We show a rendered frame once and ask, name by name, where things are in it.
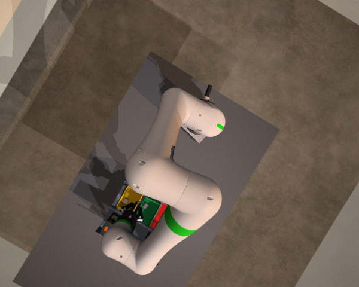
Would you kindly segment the green bin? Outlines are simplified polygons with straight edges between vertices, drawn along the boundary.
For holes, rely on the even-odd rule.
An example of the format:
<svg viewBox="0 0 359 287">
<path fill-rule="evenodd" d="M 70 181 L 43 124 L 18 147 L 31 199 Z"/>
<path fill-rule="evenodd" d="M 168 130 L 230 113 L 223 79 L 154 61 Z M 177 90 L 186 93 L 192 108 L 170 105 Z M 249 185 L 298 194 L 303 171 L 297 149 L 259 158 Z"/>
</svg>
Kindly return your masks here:
<svg viewBox="0 0 359 287">
<path fill-rule="evenodd" d="M 144 204 L 148 203 L 149 205 L 147 206 L 147 208 L 143 208 Z M 153 221 L 159 207 L 160 207 L 160 202 L 146 196 L 144 201 L 142 202 L 141 206 L 142 207 L 142 216 L 144 217 L 144 219 L 142 220 L 142 223 L 144 223 L 147 226 L 150 226 L 151 222 Z"/>
</svg>

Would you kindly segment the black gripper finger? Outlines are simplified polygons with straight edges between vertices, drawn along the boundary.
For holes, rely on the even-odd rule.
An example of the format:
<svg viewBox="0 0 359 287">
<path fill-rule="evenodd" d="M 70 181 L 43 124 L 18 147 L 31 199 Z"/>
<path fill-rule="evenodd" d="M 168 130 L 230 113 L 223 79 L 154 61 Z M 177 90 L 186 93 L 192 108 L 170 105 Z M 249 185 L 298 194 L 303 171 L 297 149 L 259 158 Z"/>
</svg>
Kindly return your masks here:
<svg viewBox="0 0 359 287">
<path fill-rule="evenodd" d="M 130 211 L 132 212 L 134 210 L 134 208 L 136 208 L 136 205 L 138 204 L 139 200 L 136 201 L 135 204 L 133 202 L 131 202 L 131 203 L 127 204 L 126 206 L 122 206 L 120 209 L 120 212 L 123 212 L 124 210 L 128 210 L 131 207 L 132 208 L 130 209 Z"/>
<path fill-rule="evenodd" d="M 142 200 L 140 200 L 140 202 L 141 202 Z M 136 207 L 136 209 L 135 209 L 135 211 L 134 211 L 134 214 L 136 214 L 137 213 L 137 211 L 138 211 L 138 217 L 139 217 L 139 219 L 137 220 L 137 221 L 139 221 L 139 222 L 142 222 L 142 220 L 144 219 L 143 218 L 143 216 L 142 216 L 142 207 L 140 207 L 140 202 L 138 203 L 138 205 L 137 205 L 137 207 Z"/>
</svg>

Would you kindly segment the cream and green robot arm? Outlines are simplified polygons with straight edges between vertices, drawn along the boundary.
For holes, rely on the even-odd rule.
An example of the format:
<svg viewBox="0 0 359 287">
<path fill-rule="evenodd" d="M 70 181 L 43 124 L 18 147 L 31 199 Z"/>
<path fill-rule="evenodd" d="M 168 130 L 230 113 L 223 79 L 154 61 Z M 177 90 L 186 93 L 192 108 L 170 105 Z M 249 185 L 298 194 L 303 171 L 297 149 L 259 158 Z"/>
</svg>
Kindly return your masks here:
<svg viewBox="0 0 359 287">
<path fill-rule="evenodd" d="M 120 215 L 102 236 L 102 252 L 136 274 L 150 273 L 165 253 L 211 219 L 221 206 L 221 191 L 212 179 L 173 160 L 181 125 L 207 137 L 224 129 L 224 114 L 209 98 L 211 89 L 208 85 L 201 99 L 180 88 L 166 90 L 152 126 L 126 163 L 124 174 L 131 189 L 168 204 L 143 241 L 132 234 L 136 220 L 129 214 Z"/>
</svg>

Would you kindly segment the yellow bin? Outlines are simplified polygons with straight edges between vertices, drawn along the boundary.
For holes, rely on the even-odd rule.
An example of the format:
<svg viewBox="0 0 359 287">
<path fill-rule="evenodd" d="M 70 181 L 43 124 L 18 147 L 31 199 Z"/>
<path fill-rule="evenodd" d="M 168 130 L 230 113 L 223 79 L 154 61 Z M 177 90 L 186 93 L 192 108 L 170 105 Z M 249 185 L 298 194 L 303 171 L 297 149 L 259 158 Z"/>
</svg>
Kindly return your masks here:
<svg viewBox="0 0 359 287">
<path fill-rule="evenodd" d="M 142 194 L 137 194 L 137 192 L 135 192 L 133 189 L 131 189 L 131 187 L 128 185 L 125 192 L 123 193 L 117 207 L 119 207 L 121 209 L 122 206 L 125 206 L 125 205 L 127 205 L 127 204 L 129 204 L 131 202 L 135 203 L 139 199 L 141 200 L 142 196 L 143 196 Z M 127 204 L 123 203 L 125 198 L 129 199 Z M 140 200 L 139 200 L 139 202 L 140 202 Z"/>
</svg>

